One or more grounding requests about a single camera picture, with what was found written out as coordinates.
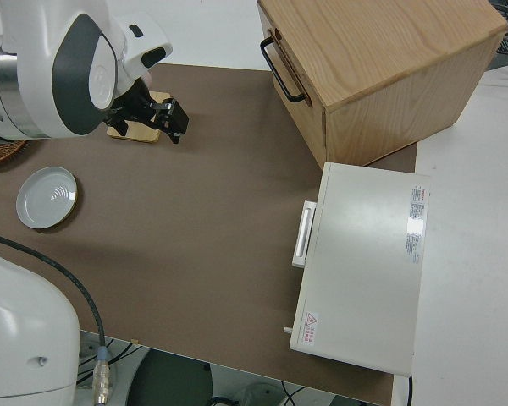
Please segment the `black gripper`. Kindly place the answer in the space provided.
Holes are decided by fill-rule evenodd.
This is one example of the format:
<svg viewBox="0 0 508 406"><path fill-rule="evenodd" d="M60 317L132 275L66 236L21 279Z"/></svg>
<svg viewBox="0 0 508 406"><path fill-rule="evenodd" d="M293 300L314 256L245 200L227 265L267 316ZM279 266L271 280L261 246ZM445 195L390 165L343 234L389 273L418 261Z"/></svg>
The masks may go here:
<svg viewBox="0 0 508 406"><path fill-rule="evenodd" d="M189 117L173 98L157 102L148 90L143 79L137 79L134 84L117 99L114 100L105 124L113 128L120 136L126 136L128 122L141 123L149 128L163 128L173 144L178 144L182 135L187 131Z"/></svg>

